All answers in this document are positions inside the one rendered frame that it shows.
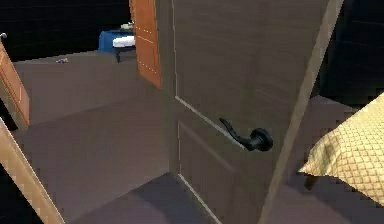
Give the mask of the grey-brown room door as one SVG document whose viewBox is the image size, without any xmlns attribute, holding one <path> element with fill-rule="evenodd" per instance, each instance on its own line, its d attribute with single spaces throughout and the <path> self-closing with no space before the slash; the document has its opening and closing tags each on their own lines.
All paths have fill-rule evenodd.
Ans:
<svg viewBox="0 0 384 224">
<path fill-rule="evenodd" d="M 206 224 L 266 223 L 343 2 L 154 1 L 169 170 Z"/>
</svg>

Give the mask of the orange wooden door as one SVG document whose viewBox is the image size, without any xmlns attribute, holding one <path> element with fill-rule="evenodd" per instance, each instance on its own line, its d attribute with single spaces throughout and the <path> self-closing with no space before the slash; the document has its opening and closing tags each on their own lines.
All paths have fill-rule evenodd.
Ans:
<svg viewBox="0 0 384 224">
<path fill-rule="evenodd" d="M 157 88 L 161 87 L 154 0 L 129 0 L 134 22 L 139 73 Z"/>
</svg>

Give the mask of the white pillow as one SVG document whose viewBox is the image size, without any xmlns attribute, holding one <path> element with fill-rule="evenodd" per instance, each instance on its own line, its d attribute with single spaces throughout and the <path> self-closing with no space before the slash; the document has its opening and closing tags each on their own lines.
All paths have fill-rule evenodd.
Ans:
<svg viewBox="0 0 384 224">
<path fill-rule="evenodd" d="M 115 48 L 132 47 L 135 45 L 135 37 L 134 36 L 118 37 L 112 41 L 112 44 Z"/>
</svg>

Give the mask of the blue bed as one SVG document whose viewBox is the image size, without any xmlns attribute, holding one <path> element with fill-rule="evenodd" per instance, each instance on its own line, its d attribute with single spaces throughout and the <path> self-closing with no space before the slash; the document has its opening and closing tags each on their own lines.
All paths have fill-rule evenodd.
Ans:
<svg viewBox="0 0 384 224">
<path fill-rule="evenodd" d="M 133 50 L 135 48 L 135 45 L 132 47 L 125 47 L 125 48 L 115 48 L 113 46 L 112 41 L 115 38 L 125 37 L 125 36 L 134 36 L 134 32 L 132 30 L 127 30 L 127 29 L 102 31 L 99 35 L 98 51 L 106 52 L 106 53 L 114 53 L 116 57 L 116 61 L 120 62 L 121 61 L 120 54 L 122 52 Z"/>
</svg>

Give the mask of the yellow quilted bed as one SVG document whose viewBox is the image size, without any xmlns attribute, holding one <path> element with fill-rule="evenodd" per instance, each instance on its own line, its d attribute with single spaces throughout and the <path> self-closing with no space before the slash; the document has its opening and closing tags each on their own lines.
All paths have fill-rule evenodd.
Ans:
<svg viewBox="0 0 384 224">
<path fill-rule="evenodd" d="M 384 207 L 384 92 L 321 137 L 299 172 L 338 178 Z"/>
</svg>

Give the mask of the orange wooden cupboard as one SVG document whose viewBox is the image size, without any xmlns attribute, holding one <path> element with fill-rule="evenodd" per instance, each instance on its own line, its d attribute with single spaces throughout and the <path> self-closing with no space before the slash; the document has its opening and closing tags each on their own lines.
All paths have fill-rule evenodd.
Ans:
<svg viewBox="0 0 384 224">
<path fill-rule="evenodd" d="M 0 33 L 0 99 L 19 130 L 30 125 L 30 98 L 4 47 L 7 34 Z"/>
</svg>

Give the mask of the light wooden door frame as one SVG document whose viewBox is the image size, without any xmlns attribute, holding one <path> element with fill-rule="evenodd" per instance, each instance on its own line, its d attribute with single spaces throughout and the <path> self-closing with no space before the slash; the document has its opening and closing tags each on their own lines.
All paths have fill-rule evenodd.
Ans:
<svg viewBox="0 0 384 224">
<path fill-rule="evenodd" d="M 19 145 L 0 118 L 0 164 L 44 224 L 66 224 Z"/>
</svg>

